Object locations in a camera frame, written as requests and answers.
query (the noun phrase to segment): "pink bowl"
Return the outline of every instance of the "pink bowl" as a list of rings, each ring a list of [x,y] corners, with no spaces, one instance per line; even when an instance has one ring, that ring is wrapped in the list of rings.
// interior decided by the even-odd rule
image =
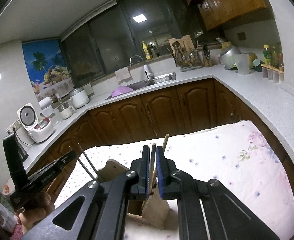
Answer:
[[[116,97],[125,93],[129,93],[131,91],[134,91],[132,88],[125,87],[125,86],[119,86],[116,88],[113,92],[111,92],[111,97]]]

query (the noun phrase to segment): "window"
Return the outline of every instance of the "window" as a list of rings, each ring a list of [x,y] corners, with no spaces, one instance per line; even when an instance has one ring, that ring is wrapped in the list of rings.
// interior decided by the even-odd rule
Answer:
[[[74,31],[63,42],[63,54],[76,86],[129,65],[134,54],[145,58],[142,41],[168,54],[168,39],[201,32],[201,16],[185,0],[118,0]],[[211,35],[214,41],[217,35]],[[140,62],[138,57],[132,60]]]
[[[80,86],[105,75],[95,56],[87,24],[82,25],[68,36],[63,45],[72,67],[72,76]]]
[[[128,66],[130,57],[137,54],[119,6],[114,6],[89,21],[89,29],[99,48],[106,74]]]
[[[160,55],[168,54],[168,39],[181,38],[177,25],[168,13],[164,0],[122,0],[138,40],[152,44]]]

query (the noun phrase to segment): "wall switch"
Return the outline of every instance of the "wall switch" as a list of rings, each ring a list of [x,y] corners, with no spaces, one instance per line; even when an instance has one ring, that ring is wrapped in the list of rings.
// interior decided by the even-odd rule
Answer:
[[[15,131],[17,131],[20,127],[22,127],[22,124],[20,122],[19,119],[17,119],[14,123],[11,124],[11,126],[9,128],[7,128],[5,131],[6,131],[6,134],[11,134]]]
[[[245,32],[237,33],[237,36],[238,36],[238,40],[240,41],[245,41],[247,38]]]

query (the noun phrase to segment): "power cord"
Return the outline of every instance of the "power cord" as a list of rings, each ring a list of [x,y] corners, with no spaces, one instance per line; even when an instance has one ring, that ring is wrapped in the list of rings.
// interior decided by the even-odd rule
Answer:
[[[25,144],[28,145],[28,146],[32,146],[32,145],[35,143],[35,142],[33,142],[32,144],[28,144],[28,143],[26,143],[26,142],[23,142],[23,141],[20,139],[20,137],[18,136],[18,134],[16,133],[16,130],[15,130],[14,127],[13,127],[13,131],[14,131],[15,135],[17,136],[18,140],[20,140],[22,143],[25,143]]]

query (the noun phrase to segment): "kitchen counter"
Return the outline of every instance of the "kitchen counter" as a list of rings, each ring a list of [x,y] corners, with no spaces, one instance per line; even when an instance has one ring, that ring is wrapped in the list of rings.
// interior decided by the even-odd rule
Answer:
[[[29,157],[24,162],[24,168],[29,171],[46,150],[91,109],[154,90],[212,77],[234,92],[263,120],[281,142],[294,163],[294,96],[281,89],[279,84],[262,78],[262,73],[252,72],[249,75],[239,75],[234,71],[225,70],[222,65],[187,72],[180,72],[178,68],[174,71],[176,72],[176,80],[174,81],[145,87],[109,100],[105,99],[110,95],[110,92],[98,97],[91,97],[87,105],[77,109],[73,116],[58,124],[49,139],[41,144],[35,144],[28,150]]]

